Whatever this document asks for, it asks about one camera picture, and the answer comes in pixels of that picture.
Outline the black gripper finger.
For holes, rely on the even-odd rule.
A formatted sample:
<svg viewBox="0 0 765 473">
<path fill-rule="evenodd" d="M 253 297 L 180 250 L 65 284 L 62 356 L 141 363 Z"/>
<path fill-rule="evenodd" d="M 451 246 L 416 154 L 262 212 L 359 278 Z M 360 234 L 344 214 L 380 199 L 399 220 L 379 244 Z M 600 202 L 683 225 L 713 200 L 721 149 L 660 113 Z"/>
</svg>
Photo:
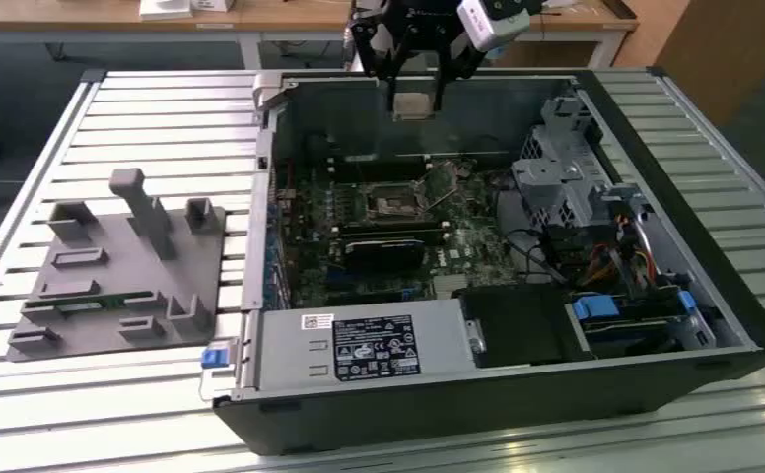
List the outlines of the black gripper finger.
<svg viewBox="0 0 765 473">
<path fill-rule="evenodd" d="M 392 45 L 385 53 L 377 53 L 372 47 L 372 39 L 383 29 L 391 36 Z M 417 27 L 400 20 L 365 18 L 352 20 L 348 23 L 348 30 L 364 74 L 387 83 L 387 109 L 392 111 L 400 72 L 417 45 Z"/>
<path fill-rule="evenodd" d="M 472 44 L 465 44 L 459 55 L 452 57 L 451 48 L 437 51 L 437 67 L 433 75 L 432 111 L 443 107 L 445 87 L 457 79 L 469 79 L 487 56 Z"/>
</svg>

